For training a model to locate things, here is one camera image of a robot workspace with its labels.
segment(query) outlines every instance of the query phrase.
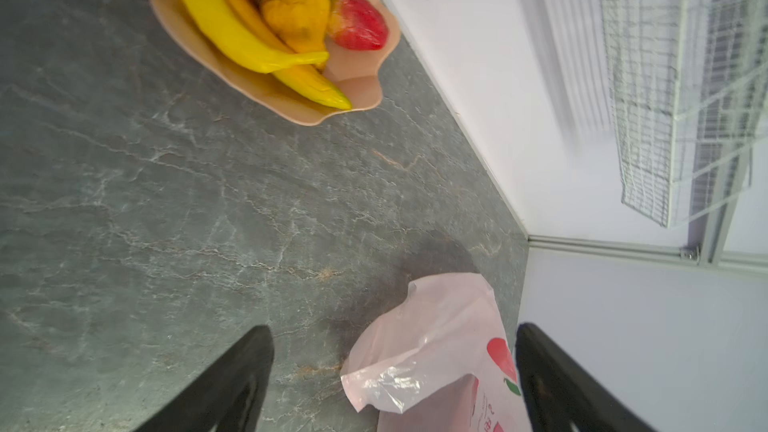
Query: metal wire basket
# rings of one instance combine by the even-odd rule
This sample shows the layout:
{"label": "metal wire basket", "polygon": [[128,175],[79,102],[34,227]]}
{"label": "metal wire basket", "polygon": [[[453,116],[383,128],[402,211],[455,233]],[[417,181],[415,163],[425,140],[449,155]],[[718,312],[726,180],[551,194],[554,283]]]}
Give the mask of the metal wire basket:
{"label": "metal wire basket", "polygon": [[745,187],[768,88],[768,0],[600,0],[622,202],[665,227]]}

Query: red apple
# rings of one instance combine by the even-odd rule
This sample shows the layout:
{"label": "red apple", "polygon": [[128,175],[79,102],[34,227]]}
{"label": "red apple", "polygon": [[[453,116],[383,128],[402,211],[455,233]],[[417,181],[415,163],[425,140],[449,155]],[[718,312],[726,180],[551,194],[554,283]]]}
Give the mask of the red apple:
{"label": "red apple", "polygon": [[379,50],[389,27],[368,0],[331,0],[328,35],[345,49]]}

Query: pink plastic bag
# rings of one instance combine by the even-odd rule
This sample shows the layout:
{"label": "pink plastic bag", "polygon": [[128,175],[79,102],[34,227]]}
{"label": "pink plastic bag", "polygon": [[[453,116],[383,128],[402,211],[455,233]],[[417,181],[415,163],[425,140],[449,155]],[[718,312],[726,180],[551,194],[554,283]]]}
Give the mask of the pink plastic bag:
{"label": "pink plastic bag", "polygon": [[408,284],[408,297],[375,320],[341,370],[360,412],[379,409],[378,432],[531,429],[493,289],[480,274]]}

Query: gray marble countertop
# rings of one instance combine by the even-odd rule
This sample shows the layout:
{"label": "gray marble countertop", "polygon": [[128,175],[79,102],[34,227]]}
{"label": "gray marble countertop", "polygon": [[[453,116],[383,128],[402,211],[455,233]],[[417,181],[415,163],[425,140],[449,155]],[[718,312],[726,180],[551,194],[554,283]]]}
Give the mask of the gray marble countertop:
{"label": "gray marble countertop", "polygon": [[403,40],[376,110],[305,128],[189,58],[147,0],[0,1],[0,430],[131,430],[255,324],[259,430],[373,430],[339,369],[412,278],[527,245]]}

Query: banana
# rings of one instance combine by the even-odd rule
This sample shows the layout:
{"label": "banana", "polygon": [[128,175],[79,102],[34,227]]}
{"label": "banana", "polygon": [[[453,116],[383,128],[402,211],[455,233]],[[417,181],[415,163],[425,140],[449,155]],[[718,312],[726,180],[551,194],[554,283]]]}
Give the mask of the banana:
{"label": "banana", "polygon": [[289,53],[252,34],[226,0],[182,0],[197,26],[234,62],[254,72],[269,73],[300,64],[322,63],[327,52]]}
{"label": "banana", "polygon": [[[248,0],[226,0],[226,2],[245,27],[258,39],[274,49],[285,53],[291,52],[291,49],[281,42],[264,23],[259,12]],[[276,70],[272,75],[309,100],[341,110],[352,108],[350,100],[339,88],[323,77],[313,66],[293,66],[289,69]]]}

